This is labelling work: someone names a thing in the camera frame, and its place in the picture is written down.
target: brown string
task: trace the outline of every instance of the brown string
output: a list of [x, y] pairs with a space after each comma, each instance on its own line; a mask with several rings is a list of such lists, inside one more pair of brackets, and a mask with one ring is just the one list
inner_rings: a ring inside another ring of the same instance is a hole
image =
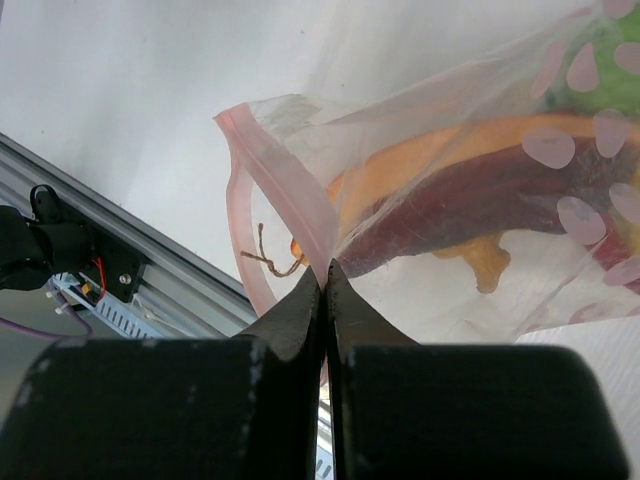
[[289, 270], [287, 270], [286, 272], [282, 273], [279, 270], [276, 269], [275, 265], [273, 264], [273, 260], [269, 260], [267, 258], [267, 256], [264, 253], [264, 244], [262, 241], [262, 231], [264, 230], [264, 224], [259, 223], [258, 224], [258, 248], [260, 249], [260, 256], [258, 255], [254, 255], [253, 253], [249, 253], [249, 252], [245, 252], [242, 251], [240, 252], [240, 255], [243, 257], [247, 257], [247, 258], [251, 258], [252, 260], [257, 260], [259, 262], [263, 262], [264, 264], [267, 265], [267, 269], [273, 274], [273, 276], [277, 277], [277, 278], [285, 278], [288, 277], [289, 275], [293, 274], [300, 265], [302, 265], [302, 262], [304, 260], [304, 256], [300, 257], [298, 260], [296, 260], [294, 262], [293, 265], [291, 265], [291, 267], [289, 267]]

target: green toy vegetable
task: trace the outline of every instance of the green toy vegetable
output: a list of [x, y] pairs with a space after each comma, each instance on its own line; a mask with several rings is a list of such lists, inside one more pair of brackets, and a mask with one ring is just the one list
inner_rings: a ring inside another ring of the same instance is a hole
[[576, 54], [591, 43], [600, 76], [598, 86], [589, 92], [566, 87], [565, 97], [576, 113], [594, 114], [615, 108], [629, 117], [640, 117], [640, 76], [622, 69], [614, 59], [616, 48], [626, 42], [640, 42], [640, 5], [619, 20], [604, 18], [594, 22], [571, 46], [567, 68]]

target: white backdrop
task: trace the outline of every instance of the white backdrop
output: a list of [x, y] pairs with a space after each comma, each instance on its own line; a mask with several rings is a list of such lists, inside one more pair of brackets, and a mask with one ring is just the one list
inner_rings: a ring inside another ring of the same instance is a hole
[[[288, 93], [379, 99], [589, 3], [5, 0], [0, 131], [237, 277], [216, 113]], [[636, 458], [638, 325], [534, 337], [586, 352]]]

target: plastic bag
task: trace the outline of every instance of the plastic bag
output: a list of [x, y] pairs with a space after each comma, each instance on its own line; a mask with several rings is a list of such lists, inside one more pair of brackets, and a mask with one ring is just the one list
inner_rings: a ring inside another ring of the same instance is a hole
[[611, 0], [372, 105], [220, 114], [257, 312], [336, 258], [421, 342], [640, 313], [638, 42], [640, 6]]

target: red wire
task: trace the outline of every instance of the red wire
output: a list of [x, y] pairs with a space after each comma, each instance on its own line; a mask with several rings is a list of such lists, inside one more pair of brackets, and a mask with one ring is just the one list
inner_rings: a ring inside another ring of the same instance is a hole
[[100, 300], [102, 300], [107, 294], [107, 276], [104, 273], [104, 264], [102, 263], [102, 258], [98, 257], [97, 259], [94, 259], [93, 263], [95, 263], [98, 267], [98, 270], [100, 270], [100, 298], [98, 298], [98, 302], [100, 302]]

